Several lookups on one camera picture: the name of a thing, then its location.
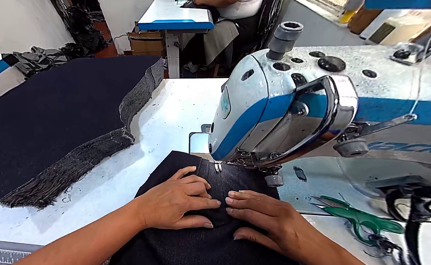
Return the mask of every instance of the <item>gray rubber cap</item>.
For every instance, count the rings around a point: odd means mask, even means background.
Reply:
[[[339,142],[333,146],[333,149],[335,149],[344,158],[358,157],[369,152],[367,142],[363,138]]]
[[[284,185],[284,180],[281,175],[270,175],[264,178],[268,187],[281,187]]]

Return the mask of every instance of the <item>black fabric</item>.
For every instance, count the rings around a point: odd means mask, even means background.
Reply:
[[[0,200],[21,190],[1,202],[45,207],[101,159],[131,145],[128,123],[163,78],[159,59],[76,59],[1,96]],[[43,178],[33,183],[37,176]]]
[[[213,163],[187,153],[172,151],[140,187],[137,196],[169,179],[178,169],[197,166],[196,174],[212,186],[208,193],[222,202],[218,209],[191,211],[209,218],[214,228],[162,230],[149,228],[138,233],[111,258],[112,265],[132,264],[297,264],[260,244],[233,240],[233,233],[247,222],[232,218],[225,208],[230,190],[254,190],[279,199],[276,188],[270,188],[265,174],[241,166],[223,165],[215,172]]]
[[[18,60],[15,66],[27,78],[68,62],[63,52],[56,49],[42,49],[36,46],[31,47],[31,52],[13,52],[13,55]]]

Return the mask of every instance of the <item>white wall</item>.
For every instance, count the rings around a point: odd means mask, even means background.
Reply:
[[[74,42],[50,0],[0,0],[0,53]]]
[[[99,0],[99,3],[118,53],[130,51],[129,39],[116,37],[131,32],[153,0]]]
[[[295,46],[364,45],[364,40],[348,28],[338,26],[295,0],[284,1],[289,1],[289,5],[282,21],[297,21],[304,25]]]

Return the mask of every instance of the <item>gray fabric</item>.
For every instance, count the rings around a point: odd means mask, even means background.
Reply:
[[[206,65],[212,63],[215,57],[217,57],[217,55],[220,54],[237,36],[238,30],[232,21],[222,20],[216,23],[214,28],[204,35]]]

